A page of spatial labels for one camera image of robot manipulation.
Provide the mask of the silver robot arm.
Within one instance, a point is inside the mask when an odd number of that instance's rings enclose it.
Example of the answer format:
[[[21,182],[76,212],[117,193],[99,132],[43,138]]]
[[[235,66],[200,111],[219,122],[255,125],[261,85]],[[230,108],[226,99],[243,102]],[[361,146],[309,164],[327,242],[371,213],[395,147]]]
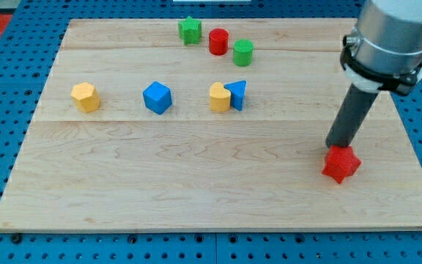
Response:
[[[340,63],[363,93],[410,94],[422,79],[422,0],[366,0]]]

